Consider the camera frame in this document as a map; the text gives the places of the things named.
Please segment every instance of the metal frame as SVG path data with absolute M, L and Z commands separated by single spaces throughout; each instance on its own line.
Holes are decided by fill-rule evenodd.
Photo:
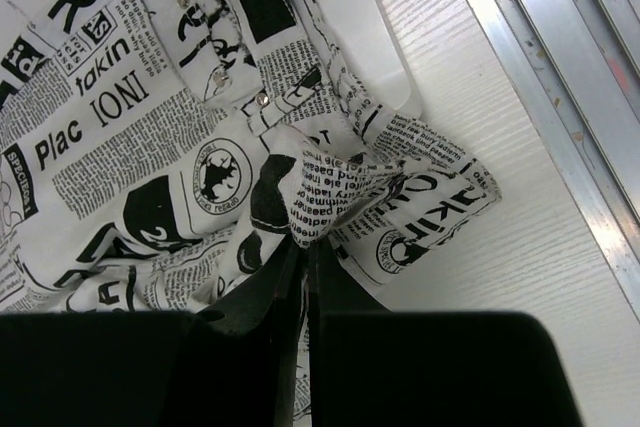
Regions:
M 636 317 L 640 317 L 638 258 L 620 227 L 620 219 L 608 205 L 578 146 L 565 128 L 556 105 L 547 95 L 546 85 L 541 83 L 529 57 L 523 51 L 522 45 L 526 41 L 516 37 L 496 0 L 467 1 L 527 109 L 534 127 L 538 130 L 631 308 Z M 640 152 L 640 135 L 638 135 L 640 125 L 619 87 L 616 92 L 617 82 L 602 56 L 598 59 L 593 52 L 576 53 L 575 44 L 568 48 L 565 44 L 566 39 L 559 35 L 559 25 L 561 25 L 563 32 L 570 32 L 572 36 L 578 38 L 579 45 L 582 44 L 587 49 L 595 47 L 596 52 L 599 52 L 573 1 L 520 1 L 528 14 L 525 20 L 533 24 L 532 31 L 538 34 L 541 45 L 551 56 L 551 61 L 563 83 L 566 84 L 570 98 L 580 106 L 579 113 L 592 127 L 595 141 L 606 153 L 611 167 L 617 167 L 617 170 L 612 169 L 616 170 L 617 180 L 624 179 L 627 200 L 631 197 L 636 201 L 635 207 L 637 207 L 640 200 L 637 197 L 640 194 L 638 192 L 640 172 L 634 173 L 632 170 L 636 164 L 633 154 Z M 512 3 L 512 6 L 514 9 L 517 8 L 515 3 Z M 551 15 L 552 10 L 558 7 L 566 8 L 567 22 L 554 19 Z M 597 75 L 606 82 L 606 92 L 613 96 L 615 100 L 613 109 L 620 114 L 620 117 L 613 115 L 609 108 L 598 112 L 597 107 L 609 106 L 611 102 L 605 97 L 606 92 L 602 87 L 594 88 L 597 86 L 586 85 L 591 82 L 585 82 L 586 78 L 581 79 L 578 75 L 578 73 L 593 75 L 592 72 L 585 72 L 590 68 L 594 68 Z M 636 219 L 632 216 L 630 232 L 637 234 L 637 222 L 634 220 Z

